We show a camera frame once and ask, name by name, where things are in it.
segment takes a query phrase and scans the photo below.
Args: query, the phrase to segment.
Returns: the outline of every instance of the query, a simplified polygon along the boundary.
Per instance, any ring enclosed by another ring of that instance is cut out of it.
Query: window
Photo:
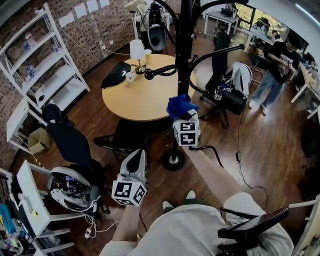
[[[274,17],[264,13],[261,10],[256,9],[253,15],[253,20],[252,20],[252,24],[255,24],[258,19],[261,18],[267,18],[270,24],[270,29],[269,29],[269,34],[271,35],[272,31],[278,31],[278,33],[281,35],[281,37],[283,38],[283,40],[287,37],[287,34],[289,32],[289,28],[282,24],[280,21],[278,21],[277,19],[275,19]]]
[[[249,30],[251,27],[252,17],[255,9],[241,3],[236,3],[235,6],[238,10],[236,15],[239,17],[239,27]]]

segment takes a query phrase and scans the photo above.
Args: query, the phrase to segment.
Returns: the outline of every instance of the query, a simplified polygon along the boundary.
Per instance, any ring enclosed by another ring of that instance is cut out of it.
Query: shoe
[[[267,115],[267,108],[264,105],[260,105],[260,107],[262,108],[262,113],[266,116]]]
[[[249,104],[248,104],[249,108],[252,109],[254,107],[254,105],[255,105],[255,101],[253,99],[250,100]]]
[[[168,201],[163,201],[162,202],[162,208],[165,209],[165,208],[174,208],[174,206],[169,203]]]
[[[185,199],[195,199],[195,198],[196,198],[196,193],[193,190],[190,190],[186,195]]]

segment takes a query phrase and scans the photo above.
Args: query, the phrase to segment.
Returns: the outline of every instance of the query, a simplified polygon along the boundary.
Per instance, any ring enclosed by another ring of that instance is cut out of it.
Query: round wooden table
[[[128,59],[128,64],[138,64],[137,60]],[[152,70],[175,63],[175,58],[169,55],[152,54],[146,64]],[[191,80],[196,84],[195,74]],[[190,97],[195,90],[189,87]],[[153,121],[168,117],[166,107],[169,98],[178,94],[178,72],[171,76],[156,75],[147,80],[145,74],[137,74],[132,83],[126,80],[122,83],[102,89],[102,98],[107,108],[119,117],[133,121]]]

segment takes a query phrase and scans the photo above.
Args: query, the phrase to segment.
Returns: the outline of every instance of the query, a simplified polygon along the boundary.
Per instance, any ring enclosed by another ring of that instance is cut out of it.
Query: hand
[[[285,60],[281,60],[280,64],[282,64],[286,68],[289,66],[288,63]]]

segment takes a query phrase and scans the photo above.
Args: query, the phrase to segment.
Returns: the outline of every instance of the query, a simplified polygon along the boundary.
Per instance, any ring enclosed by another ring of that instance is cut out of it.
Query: white shirt
[[[252,215],[265,212],[247,193],[238,193],[224,203],[224,208]],[[226,214],[230,226],[247,219]],[[231,239],[218,238],[218,230],[229,225],[211,206],[182,205],[157,218],[139,243],[110,241],[100,256],[215,256],[219,244],[232,244]],[[294,245],[280,224],[259,236],[262,246],[247,251],[248,256],[289,256]]]

